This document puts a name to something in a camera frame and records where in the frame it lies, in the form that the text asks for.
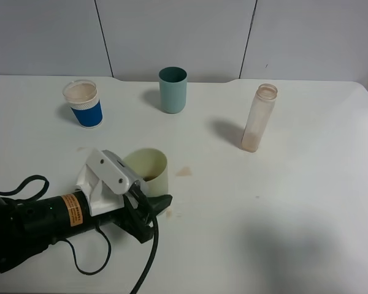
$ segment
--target clear plastic bottle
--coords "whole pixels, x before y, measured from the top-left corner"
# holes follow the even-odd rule
[[[278,90],[274,85],[262,84],[259,86],[253,98],[247,125],[245,126],[241,141],[242,149],[249,152],[258,150],[264,129],[274,108],[277,93]]]

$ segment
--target white table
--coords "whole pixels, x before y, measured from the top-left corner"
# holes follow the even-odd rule
[[[0,190],[46,176],[72,191],[92,147],[166,153],[171,216],[140,293],[368,293],[368,92],[353,82],[272,81],[277,103],[258,151],[240,150],[266,80],[190,83],[186,108],[156,108],[158,84],[91,78],[104,122],[83,129],[64,104],[74,77],[0,76]],[[176,176],[188,167],[191,176]],[[32,195],[31,184],[21,197]],[[129,293],[148,258],[114,225],[107,268],[77,272],[65,243],[0,274],[0,292]],[[71,238],[84,270],[107,252],[95,231]]]

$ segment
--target brown liquid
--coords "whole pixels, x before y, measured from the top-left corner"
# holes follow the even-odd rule
[[[148,181],[151,181],[152,179],[155,179],[157,176],[144,176],[143,177],[143,180],[148,182]]]

